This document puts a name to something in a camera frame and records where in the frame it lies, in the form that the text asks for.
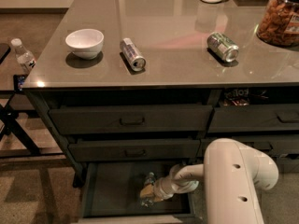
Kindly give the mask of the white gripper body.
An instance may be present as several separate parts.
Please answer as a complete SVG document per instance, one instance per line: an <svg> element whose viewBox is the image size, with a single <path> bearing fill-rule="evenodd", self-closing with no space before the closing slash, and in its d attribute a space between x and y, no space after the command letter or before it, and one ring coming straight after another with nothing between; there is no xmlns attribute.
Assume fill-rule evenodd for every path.
<svg viewBox="0 0 299 224"><path fill-rule="evenodd" d="M154 196L168 200L173 197L174 190L171 180L168 177L161 177L153 185Z"/></svg>

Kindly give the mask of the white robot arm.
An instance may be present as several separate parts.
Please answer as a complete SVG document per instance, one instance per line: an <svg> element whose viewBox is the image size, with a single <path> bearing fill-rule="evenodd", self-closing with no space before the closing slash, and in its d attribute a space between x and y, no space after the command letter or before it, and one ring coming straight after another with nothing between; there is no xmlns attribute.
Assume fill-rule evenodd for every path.
<svg viewBox="0 0 299 224"><path fill-rule="evenodd" d="M173 166L149 178L140 197L147 204L194 191L205 184L207 224L264 224L256 190L272 189L278 167L265 153L234 139L220 138L206 148L202 164Z"/></svg>

